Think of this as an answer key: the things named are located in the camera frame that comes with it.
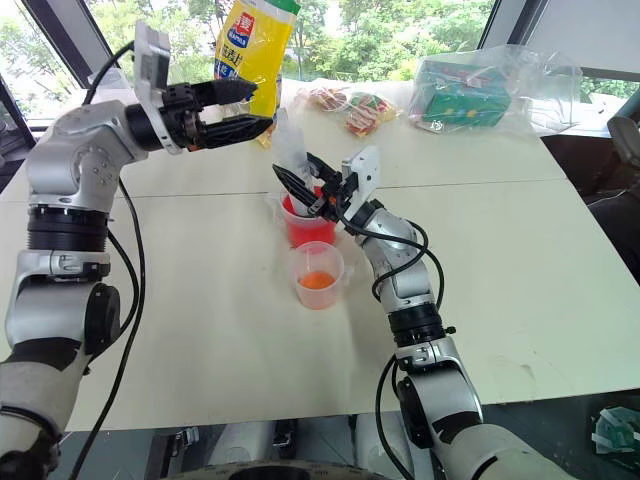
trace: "green foliage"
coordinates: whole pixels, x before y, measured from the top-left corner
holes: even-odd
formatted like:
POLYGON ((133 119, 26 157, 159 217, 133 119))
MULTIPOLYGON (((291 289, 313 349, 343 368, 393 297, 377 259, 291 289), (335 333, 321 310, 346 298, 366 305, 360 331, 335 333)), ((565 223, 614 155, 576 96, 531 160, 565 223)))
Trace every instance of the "green foliage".
POLYGON ((16 79, 29 78, 42 92, 42 97, 29 92, 16 98, 24 114, 37 112, 44 99, 64 102, 77 88, 31 22, 26 15, 0 18, 0 46, 8 73, 16 79))
MULTIPOLYGON (((213 75, 215 37, 233 0, 85 0, 113 51, 134 37, 144 19, 167 32, 172 59, 169 81, 205 81, 213 75)), ((494 0, 299 0, 301 10, 285 53, 282 71, 290 78, 346 81, 410 80, 421 57, 476 48, 494 0), (326 31, 335 2, 339 32, 326 31)), ((42 98, 66 101, 75 81, 28 15, 0 17, 0 46, 9 73, 28 76, 42 95, 18 99, 29 113, 42 98)), ((120 62, 131 78, 132 63, 120 62)), ((585 78, 583 101, 592 92, 629 97, 638 84, 585 78)))
POLYGON ((343 34, 317 36, 319 46, 308 43, 322 55, 306 59, 301 77, 409 79, 417 58, 476 48, 492 5, 493 0, 339 0, 343 34))
POLYGON ((590 93, 606 93, 618 98, 629 98, 640 88, 640 83, 623 80, 605 80, 601 78, 584 77, 580 85, 581 101, 590 103, 590 93))
MULTIPOLYGON (((209 18, 208 15, 215 16, 216 5, 218 2, 204 0, 188 4, 171 0, 162 9, 154 10, 151 2, 146 0, 94 0, 89 8, 113 51, 134 38, 138 19, 156 30, 167 32, 171 39, 169 81, 176 83, 202 82, 213 77, 213 50, 210 45, 215 37, 210 25, 202 20, 209 18), (214 10, 205 9, 207 4, 213 5, 214 10)), ((123 61, 120 65, 132 78, 131 62, 123 61)))

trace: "snack bag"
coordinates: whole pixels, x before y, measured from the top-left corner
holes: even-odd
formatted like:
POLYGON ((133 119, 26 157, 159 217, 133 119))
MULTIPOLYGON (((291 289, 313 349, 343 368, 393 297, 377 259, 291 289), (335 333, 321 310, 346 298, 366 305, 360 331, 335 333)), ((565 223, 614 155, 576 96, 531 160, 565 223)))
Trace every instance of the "snack bag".
POLYGON ((393 120, 398 115, 390 101, 347 86, 318 87, 302 95, 325 112, 344 111, 345 127, 358 137, 369 135, 381 123, 393 120))
POLYGON ((249 113, 273 117, 278 72, 300 10, 295 0, 236 0, 216 42, 215 78, 258 85, 249 113))

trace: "plastic bag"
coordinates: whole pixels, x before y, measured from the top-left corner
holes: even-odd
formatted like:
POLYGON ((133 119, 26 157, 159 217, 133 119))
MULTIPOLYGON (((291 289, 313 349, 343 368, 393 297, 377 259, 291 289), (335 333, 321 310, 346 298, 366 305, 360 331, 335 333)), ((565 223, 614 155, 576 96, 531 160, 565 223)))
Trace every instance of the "plastic bag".
MULTIPOLYGON (((295 174, 304 182, 305 187, 313 188, 310 164, 307 160, 307 149, 304 146, 302 129, 289 121, 285 108, 278 109, 278 129, 273 133, 271 141, 277 164, 295 174)), ((307 206, 291 195, 293 213, 307 216, 307 206)))
POLYGON ((273 117, 276 112, 279 71, 299 10, 294 0, 236 0, 227 16, 216 43, 214 75, 258 85, 248 113, 273 117))
POLYGON ((396 106, 386 98, 348 85, 328 83, 301 89, 298 97, 322 111, 341 112, 345 128, 358 137, 370 134, 398 115, 396 106))
POLYGON ((437 133, 492 127, 550 135, 577 123, 582 70, 521 45, 426 57, 409 118, 437 133))

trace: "green box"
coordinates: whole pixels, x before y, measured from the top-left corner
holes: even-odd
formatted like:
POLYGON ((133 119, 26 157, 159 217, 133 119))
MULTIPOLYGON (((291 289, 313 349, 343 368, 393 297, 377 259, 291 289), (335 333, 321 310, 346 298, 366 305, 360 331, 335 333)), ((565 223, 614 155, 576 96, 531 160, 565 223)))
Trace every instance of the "green box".
POLYGON ((494 67, 423 62, 416 79, 425 122, 492 127, 511 105, 506 79, 494 67))

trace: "orange liquid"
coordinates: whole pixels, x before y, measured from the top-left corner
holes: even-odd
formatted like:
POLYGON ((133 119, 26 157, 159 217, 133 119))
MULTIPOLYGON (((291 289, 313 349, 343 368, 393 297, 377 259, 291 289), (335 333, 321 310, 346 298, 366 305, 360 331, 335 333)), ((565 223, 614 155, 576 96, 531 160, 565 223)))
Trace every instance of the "orange liquid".
POLYGON ((312 288, 313 290, 318 290, 320 288, 327 288, 336 281, 331 275, 327 272, 311 272, 307 273, 304 277, 298 280, 298 283, 306 288, 312 288))

